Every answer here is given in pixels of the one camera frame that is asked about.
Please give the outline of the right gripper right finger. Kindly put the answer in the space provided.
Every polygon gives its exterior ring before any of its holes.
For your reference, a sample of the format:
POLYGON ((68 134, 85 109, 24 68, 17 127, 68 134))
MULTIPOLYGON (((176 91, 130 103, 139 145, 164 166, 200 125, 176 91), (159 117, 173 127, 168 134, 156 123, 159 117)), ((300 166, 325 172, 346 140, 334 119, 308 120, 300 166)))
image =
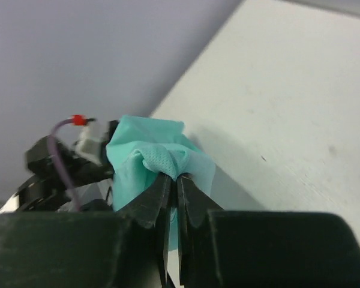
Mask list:
POLYGON ((180 284, 217 285, 209 212, 222 207, 202 192, 189 174, 176 180, 176 205, 180 284))

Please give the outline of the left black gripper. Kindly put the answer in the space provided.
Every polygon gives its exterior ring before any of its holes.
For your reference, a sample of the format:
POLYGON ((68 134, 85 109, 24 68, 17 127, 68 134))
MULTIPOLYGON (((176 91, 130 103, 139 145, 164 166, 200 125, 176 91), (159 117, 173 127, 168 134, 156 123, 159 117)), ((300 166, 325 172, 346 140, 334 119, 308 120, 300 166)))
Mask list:
MULTIPOLYGON (((31 177, 24 182, 24 186, 28 187, 39 183, 45 185, 47 189, 66 191, 112 179, 115 172, 109 160, 107 160, 106 166, 91 163, 75 153, 77 140, 73 146, 68 146, 58 138, 58 131, 64 126, 72 125, 82 128, 94 120, 62 120, 53 126, 48 135, 36 141, 25 152, 25 167, 31 172, 31 177)), ((118 121, 111 121, 109 125, 110 141, 118 121)))

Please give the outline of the teal t-shirt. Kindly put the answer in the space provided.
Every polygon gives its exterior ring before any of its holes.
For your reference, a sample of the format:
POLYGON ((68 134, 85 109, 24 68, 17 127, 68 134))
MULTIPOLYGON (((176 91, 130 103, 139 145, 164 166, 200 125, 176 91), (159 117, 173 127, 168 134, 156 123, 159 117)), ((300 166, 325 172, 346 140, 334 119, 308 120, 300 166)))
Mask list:
POLYGON ((183 134, 181 121, 124 115, 106 146, 113 177, 113 209, 118 211, 149 188, 160 172, 176 180, 189 173, 210 195, 215 163, 183 134))

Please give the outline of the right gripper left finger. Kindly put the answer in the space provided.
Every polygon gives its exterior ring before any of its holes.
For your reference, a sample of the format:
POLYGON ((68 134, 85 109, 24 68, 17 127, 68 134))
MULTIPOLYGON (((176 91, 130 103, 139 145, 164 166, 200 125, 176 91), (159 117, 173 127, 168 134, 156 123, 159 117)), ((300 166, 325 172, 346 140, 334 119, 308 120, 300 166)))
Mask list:
POLYGON ((117 260, 117 285, 165 285, 169 252, 172 179, 154 183, 123 207, 128 220, 117 260))

